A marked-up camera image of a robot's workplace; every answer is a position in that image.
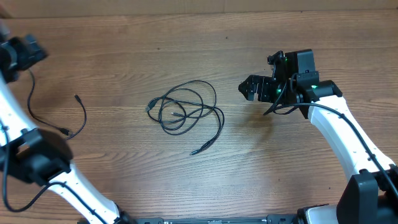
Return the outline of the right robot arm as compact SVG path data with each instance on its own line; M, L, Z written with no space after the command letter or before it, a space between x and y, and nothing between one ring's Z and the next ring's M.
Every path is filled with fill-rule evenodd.
M337 85L320 80L313 51L278 51L267 63L272 75L248 76L239 92L248 101L270 103L267 114L300 110L332 148L348 183L336 205L268 215L265 223L397 223L397 165L364 132Z

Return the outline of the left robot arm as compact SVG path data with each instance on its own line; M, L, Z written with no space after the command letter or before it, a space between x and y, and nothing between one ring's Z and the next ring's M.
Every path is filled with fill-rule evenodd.
M87 223L133 223L133 219L107 199L78 170L66 139L40 129L20 107L8 83L47 56L35 37L8 39L1 36L1 172L4 206L14 213L29 209L50 190L80 212ZM40 192L24 207L11 207L7 178L41 186Z

